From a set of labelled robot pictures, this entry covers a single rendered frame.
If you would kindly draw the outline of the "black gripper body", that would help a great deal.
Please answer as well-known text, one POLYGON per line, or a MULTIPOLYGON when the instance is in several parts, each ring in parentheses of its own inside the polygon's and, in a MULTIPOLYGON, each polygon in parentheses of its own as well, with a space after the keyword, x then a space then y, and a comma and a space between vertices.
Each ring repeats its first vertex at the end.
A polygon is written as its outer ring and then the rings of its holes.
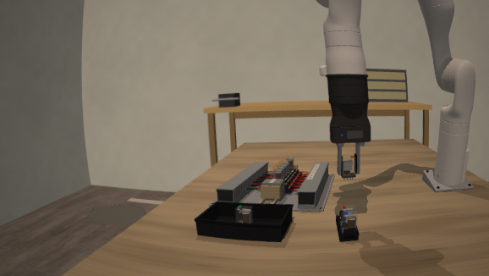
POLYGON ((371 124, 367 117, 368 75, 363 48, 327 47, 326 65, 320 67, 320 75, 327 77, 329 103, 332 108, 330 141, 371 141, 371 124))

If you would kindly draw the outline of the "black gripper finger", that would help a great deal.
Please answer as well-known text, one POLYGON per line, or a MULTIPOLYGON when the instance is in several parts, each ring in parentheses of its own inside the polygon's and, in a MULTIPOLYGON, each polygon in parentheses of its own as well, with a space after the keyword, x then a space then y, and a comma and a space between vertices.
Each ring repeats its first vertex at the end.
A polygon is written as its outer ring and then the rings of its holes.
POLYGON ((355 142, 356 174, 360 173, 360 146, 364 145, 364 142, 355 142))
POLYGON ((342 156, 343 144, 337 144, 337 146, 338 146, 338 175, 343 175, 343 156, 342 156))

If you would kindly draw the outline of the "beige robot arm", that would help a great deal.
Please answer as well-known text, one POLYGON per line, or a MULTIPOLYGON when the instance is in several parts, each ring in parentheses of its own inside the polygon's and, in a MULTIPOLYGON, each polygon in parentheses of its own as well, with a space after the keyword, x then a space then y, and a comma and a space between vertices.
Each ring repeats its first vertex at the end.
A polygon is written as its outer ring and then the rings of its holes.
MULTIPOLYGON (((328 8, 323 23, 325 46, 362 47, 361 0, 316 0, 328 8)), ((449 31, 453 21, 453 0, 418 0, 423 14, 434 70, 439 87, 454 93, 453 103, 440 112, 440 127, 434 179, 443 185, 464 182, 469 149, 470 115, 475 96, 475 68, 472 62, 453 58, 449 31)))

